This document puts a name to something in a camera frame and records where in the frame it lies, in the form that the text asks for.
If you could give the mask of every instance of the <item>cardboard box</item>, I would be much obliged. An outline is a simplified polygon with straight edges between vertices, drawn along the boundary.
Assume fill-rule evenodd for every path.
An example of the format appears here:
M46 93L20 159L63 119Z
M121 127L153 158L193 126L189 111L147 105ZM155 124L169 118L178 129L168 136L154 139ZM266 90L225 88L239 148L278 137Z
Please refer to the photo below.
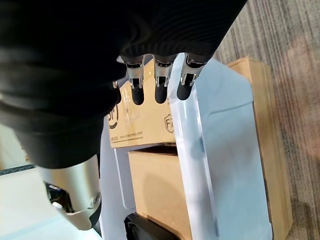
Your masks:
M263 176L268 199L269 218L274 240L285 240L293 224L286 157L270 67L249 57L228 64L246 77L252 86Z
M169 102L155 100L153 60L144 66L143 89L144 102L135 105L129 82L120 88L122 100L108 114L112 148L175 142Z
M228 64L228 66L246 77L252 86L254 117L273 238L274 240L285 240L292 227L293 216L285 152L281 139L271 70L266 64L249 57L241 58ZM148 92L152 93L152 96L150 96L148 100L157 104L154 101L153 89ZM157 133L154 133L155 129L149 128L149 130L150 132L148 132L148 134L156 138L153 143L161 143L161 136L158 138ZM173 141L174 137L163 142ZM150 153L143 153L140 156L137 152L129 154L137 212L144 217L154 220L163 227L173 230L178 236L182 236L182 239L191 239L189 223L185 222L188 213L176 206L177 202L181 202L182 207L185 206L185 202L182 201L181 198L181 196L184 195L184 190L178 158L173 155L157 154L157 157L152 156L151 161L150 155L148 154ZM146 179L144 178L146 176L148 176L150 180L149 183L143 180ZM154 185L154 188L144 188L145 184L147 184L147 186ZM172 190L173 188L176 189L177 194L170 192L170 189ZM149 191L156 193L157 197L147 198L146 196Z
M136 212L180 239L192 240L177 149L145 151L129 152Z

